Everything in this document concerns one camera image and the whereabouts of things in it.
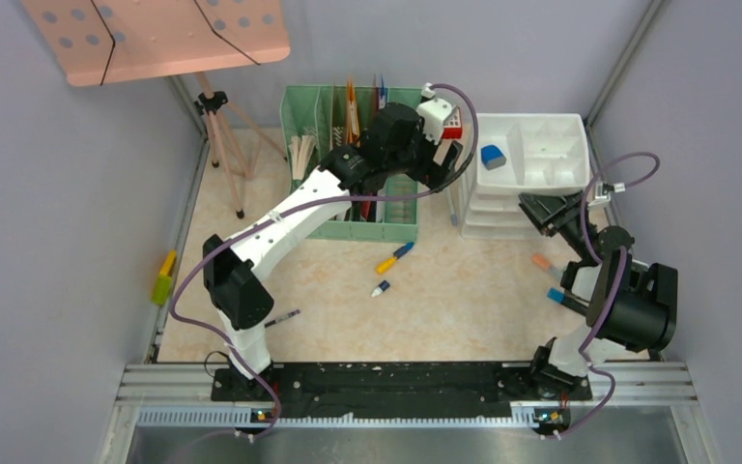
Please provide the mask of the clear plastic drawer unit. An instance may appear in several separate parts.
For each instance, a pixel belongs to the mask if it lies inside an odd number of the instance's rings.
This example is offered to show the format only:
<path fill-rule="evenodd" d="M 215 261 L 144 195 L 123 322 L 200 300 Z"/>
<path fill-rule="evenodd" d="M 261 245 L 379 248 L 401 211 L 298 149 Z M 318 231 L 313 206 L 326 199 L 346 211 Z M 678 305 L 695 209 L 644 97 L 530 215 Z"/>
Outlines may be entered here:
<path fill-rule="evenodd" d="M 591 177 L 582 117 L 577 113 L 479 113 L 477 155 L 458 187 L 460 235 L 479 240 L 538 240 L 519 207 L 522 192 L 567 195 Z M 499 146 L 507 163 L 488 171 L 480 149 Z"/>

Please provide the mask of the red translucent file folder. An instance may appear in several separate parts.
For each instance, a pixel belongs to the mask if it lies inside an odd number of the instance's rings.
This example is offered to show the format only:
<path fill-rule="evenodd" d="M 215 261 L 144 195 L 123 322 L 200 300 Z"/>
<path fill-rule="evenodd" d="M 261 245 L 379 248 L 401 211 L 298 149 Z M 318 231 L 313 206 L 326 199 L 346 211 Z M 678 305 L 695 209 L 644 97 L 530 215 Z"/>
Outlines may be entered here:
<path fill-rule="evenodd" d="M 379 101 L 380 101 L 380 88 L 377 86 L 374 86 L 372 90 L 370 91 L 370 97 L 369 97 L 369 108 L 372 115 L 375 115 L 379 110 Z"/>

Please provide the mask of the green file rack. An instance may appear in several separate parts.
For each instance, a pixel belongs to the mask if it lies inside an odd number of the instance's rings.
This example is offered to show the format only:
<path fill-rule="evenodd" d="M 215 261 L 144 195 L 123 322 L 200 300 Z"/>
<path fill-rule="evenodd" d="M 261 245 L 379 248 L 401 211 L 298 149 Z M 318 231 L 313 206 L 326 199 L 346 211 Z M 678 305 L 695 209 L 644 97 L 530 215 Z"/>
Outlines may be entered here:
<path fill-rule="evenodd" d="M 290 85 L 285 88 L 280 105 L 280 122 L 290 170 L 289 144 L 294 135 L 311 134 L 316 148 L 309 162 L 306 178 L 330 151 L 328 112 L 330 85 Z M 374 86 L 355 84 L 360 130 L 367 129 L 376 115 L 369 108 Z M 362 203 L 340 213 L 315 229 L 312 239 L 361 241 L 375 243 L 414 242 L 418 231 L 418 209 L 414 200 Z"/>

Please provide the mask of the green children's book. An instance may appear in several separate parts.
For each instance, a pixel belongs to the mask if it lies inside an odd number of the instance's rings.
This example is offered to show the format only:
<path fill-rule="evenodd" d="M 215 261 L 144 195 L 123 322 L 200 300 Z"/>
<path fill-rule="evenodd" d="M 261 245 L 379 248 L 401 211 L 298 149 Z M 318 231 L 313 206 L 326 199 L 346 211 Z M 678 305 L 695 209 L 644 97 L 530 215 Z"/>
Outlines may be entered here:
<path fill-rule="evenodd" d="M 306 178 L 308 166 L 316 148 L 316 137 L 311 134 L 294 135 L 288 148 L 291 188 L 298 189 Z"/>

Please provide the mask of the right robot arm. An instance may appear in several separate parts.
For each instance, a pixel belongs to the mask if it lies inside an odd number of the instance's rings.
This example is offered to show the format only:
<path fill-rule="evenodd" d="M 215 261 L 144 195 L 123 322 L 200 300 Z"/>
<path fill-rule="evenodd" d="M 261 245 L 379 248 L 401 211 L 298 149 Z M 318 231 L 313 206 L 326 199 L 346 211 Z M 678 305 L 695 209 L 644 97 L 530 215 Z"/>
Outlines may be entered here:
<path fill-rule="evenodd" d="M 580 304 L 585 318 L 572 333 L 536 350 L 528 372 L 535 395 L 574 392 L 585 386 L 596 363 L 621 352 L 661 351 L 669 345 L 677 326 L 677 269 L 636 260 L 634 237 L 617 225 L 597 228 L 580 192 L 523 192 L 519 207 L 541 235 L 559 236 L 577 253 L 559 284 L 565 298 Z"/>

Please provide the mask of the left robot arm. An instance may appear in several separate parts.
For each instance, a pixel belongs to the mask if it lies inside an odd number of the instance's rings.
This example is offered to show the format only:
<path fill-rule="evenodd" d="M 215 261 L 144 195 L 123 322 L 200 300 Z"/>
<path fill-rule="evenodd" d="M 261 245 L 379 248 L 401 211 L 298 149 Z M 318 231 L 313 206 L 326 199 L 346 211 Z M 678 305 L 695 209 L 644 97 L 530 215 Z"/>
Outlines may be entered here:
<path fill-rule="evenodd" d="M 203 283 L 219 311 L 237 370 L 235 388 L 259 399 L 271 387 L 271 355 L 264 321 L 274 299 L 263 282 L 274 267 L 326 221 L 356 203 L 378 199 L 388 178 L 406 175 L 429 189 L 449 180 L 462 146 L 454 142 L 443 160 L 435 154 L 446 124 L 458 114 L 441 98 L 417 107 L 389 103 L 379 110 L 357 142 L 333 148 L 275 209 L 250 228 L 204 244 Z"/>

